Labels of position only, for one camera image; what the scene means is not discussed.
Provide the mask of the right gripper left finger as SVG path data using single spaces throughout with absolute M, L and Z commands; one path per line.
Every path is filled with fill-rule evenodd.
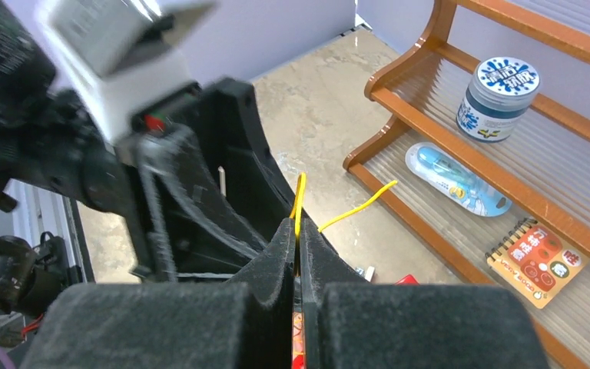
M 76 284 L 24 368 L 289 368 L 294 223 L 223 283 Z

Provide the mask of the red plastic bin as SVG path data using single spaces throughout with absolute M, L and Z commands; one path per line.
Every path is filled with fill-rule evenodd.
M 402 285 L 402 284 L 418 285 L 419 282 L 415 279 L 415 277 L 413 275 L 408 274 L 396 282 L 396 285 Z

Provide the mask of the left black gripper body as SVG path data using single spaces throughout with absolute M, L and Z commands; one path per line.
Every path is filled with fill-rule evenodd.
M 295 195 L 267 143 L 251 83 L 196 82 L 137 110 L 119 144 L 124 218 L 142 281 L 222 281 L 267 247 Z

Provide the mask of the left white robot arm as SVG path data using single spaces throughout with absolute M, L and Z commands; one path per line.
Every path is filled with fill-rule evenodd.
M 0 210 L 18 180 L 122 217 L 143 282 L 225 281 L 294 193 L 252 84 L 203 86 L 179 43 L 213 1 L 41 1 L 42 48 L 0 1 Z

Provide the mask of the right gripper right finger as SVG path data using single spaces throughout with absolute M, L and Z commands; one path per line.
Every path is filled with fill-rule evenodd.
M 528 311 L 491 284 L 372 284 L 300 226 L 308 368 L 546 368 Z

